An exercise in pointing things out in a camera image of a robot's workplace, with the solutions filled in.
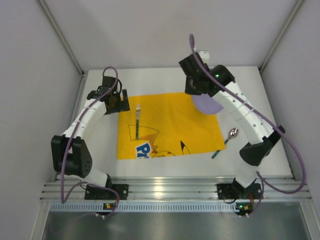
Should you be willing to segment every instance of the spoon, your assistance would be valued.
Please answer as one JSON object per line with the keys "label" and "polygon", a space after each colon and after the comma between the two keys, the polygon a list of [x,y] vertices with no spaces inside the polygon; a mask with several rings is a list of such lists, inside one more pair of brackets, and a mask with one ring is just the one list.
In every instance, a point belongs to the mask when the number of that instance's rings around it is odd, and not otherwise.
{"label": "spoon", "polygon": [[[229,140],[234,139],[236,136],[238,136],[239,133],[239,129],[238,128],[232,128],[229,133],[228,133],[228,137],[227,139],[224,141],[224,144],[227,144],[227,142],[229,142]],[[212,159],[214,159],[218,153],[220,153],[221,150],[216,151],[213,155],[212,155]]]}

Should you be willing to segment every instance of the white wall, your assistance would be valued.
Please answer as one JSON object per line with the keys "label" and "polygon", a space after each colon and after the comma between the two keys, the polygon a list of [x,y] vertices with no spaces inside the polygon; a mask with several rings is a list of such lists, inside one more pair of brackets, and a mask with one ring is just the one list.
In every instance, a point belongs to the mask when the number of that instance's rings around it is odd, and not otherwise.
{"label": "white wall", "polygon": [[320,213],[320,1],[307,0],[263,76]]}
{"label": "white wall", "polygon": [[0,3],[0,235],[27,239],[79,75],[35,0]]}
{"label": "white wall", "polygon": [[191,51],[211,65],[257,66],[296,0],[46,0],[85,69],[178,67]]}

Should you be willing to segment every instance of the black bracket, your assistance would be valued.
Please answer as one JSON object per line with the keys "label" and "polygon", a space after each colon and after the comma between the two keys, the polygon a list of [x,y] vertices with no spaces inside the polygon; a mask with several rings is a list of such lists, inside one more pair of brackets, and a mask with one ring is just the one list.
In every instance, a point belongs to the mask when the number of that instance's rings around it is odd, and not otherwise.
{"label": "black bracket", "polygon": [[[282,126],[278,126],[281,132],[285,133]],[[277,131],[269,137],[264,137],[263,142],[251,145],[249,142],[239,151],[241,158],[251,166],[259,166],[261,161],[267,156],[281,136]]]}
{"label": "black bracket", "polygon": [[[203,67],[223,86],[235,81],[235,77],[223,65],[217,65],[209,69],[208,65],[202,62],[201,57],[196,53]],[[184,92],[189,95],[208,94],[214,96],[222,89],[217,86],[208,76],[202,71],[195,60],[193,54],[187,56],[179,62],[184,74],[186,75]]]}
{"label": "black bracket", "polygon": [[250,199],[250,194],[252,194],[253,199],[260,199],[262,194],[259,183],[253,183],[247,188],[242,188],[242,191],[235,189],[234,183],[219,183],[216,188],[220,200]]}
{"label": "black bracket", "polygon": [[[108,175],[106,188],[112,189],[119,194],[120,200],[127,200],[129,194],[129,185],[128,184],[113,184],[111,177]],[[108,190],[90,186],[89,184],[85,189],[85,200],[116,200],[116,195]]]}
{"label": "black bracket", "polygon": [[[103,76],[102,85],[97,88],[97,90],[92,90],[88,96],[87,100],[100,98],[106,91],[110,90],[115,83],[116,78],[112,76]],[[105,103],[106,115],[113,113],[120,113],[124,111],[129,111],[129,99],[126,89],[122,90],[122,83],[119,81],[114,88],[112,88],[111,93],[100,99],[101,102]]]}

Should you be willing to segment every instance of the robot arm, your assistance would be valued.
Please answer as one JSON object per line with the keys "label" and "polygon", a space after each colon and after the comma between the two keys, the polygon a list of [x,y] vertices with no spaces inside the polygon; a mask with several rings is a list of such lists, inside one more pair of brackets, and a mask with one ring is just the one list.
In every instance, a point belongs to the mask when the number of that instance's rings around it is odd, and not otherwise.
{"label": "robot arm", "polygon": [[117,91],[117,84],[109,95],[92,104],[113,86],[115,80],[114,77],[103,76],[102,85],[97,90],[93,90],[88,94],[83,109],[71,126],[62,135],[55,135],[52,138],[52,159],[56,172],[61,172],[67,142],[78,125],[77,132],[72,138],[71,148],[68,151],[65,174],[78,176],[85,182],[101,187],[110,187],[110,177],[93,167],[92,157],[85,140],[89,138],[94,126],[103,115],[130,110],[127,91],[125,89],[122,90],[120,81],[120,91]]}
{"label": "robot arm", "polygon": [[[203,56],[206,60],[208,59],[208,55],[204,55],[203,52],[200,52],[200,55],[197,53],[197,55],[200,60],[204,59]],[[213,69],[209,69],[206,63],[203,61],[201,63],[224,87],[250,104],[239,88],[235,77],[225,66],[217,65]],[[248,143],[239,152],[243,162],[233,181],[234,190],[241,198],[246,194],[246,189],[256,180],[258,167],[263,158],[269,154],[281,136],[243,103],[215,85],[200,69],[192,54],[180,61],[179,64],[186,75],[185,93],[190,95],[208,94],[224,107],[233,120],[239,124],[248,139]]]}

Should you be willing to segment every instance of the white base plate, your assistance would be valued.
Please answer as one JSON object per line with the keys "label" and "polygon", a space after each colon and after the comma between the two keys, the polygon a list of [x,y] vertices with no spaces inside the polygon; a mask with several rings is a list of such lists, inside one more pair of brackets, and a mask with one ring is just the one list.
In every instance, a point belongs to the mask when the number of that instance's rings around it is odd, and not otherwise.
{"label": "white base plate", "polygon": [[[228,67],[242,92],[261,113],[273,122],[274,117],[258,71],[255,66]],[[119,69],[119,79],[129,96],[148,94],[179,93],[185,90],[185,75],[181,68]],[[107,70],[106,76],[115,76]],[[88,72],[80,107],[84,106],[91,90],[102,84],[102,70]],[[221,132],[227,138],[228,132],[238,127],[232,118],[222,110],[217,114]],[[226,150],[215,159],[213,152],[173,157],[117,160],[118,114],[103,116],[96,124],[86,144],[92,156],[93,165],[113,177],[219,177],[234,176],[242,159],[239,150],[247,144],[245,134],[230,140]],[[273,148],[261,166],[263,176],[292,176],[281,142]]]}

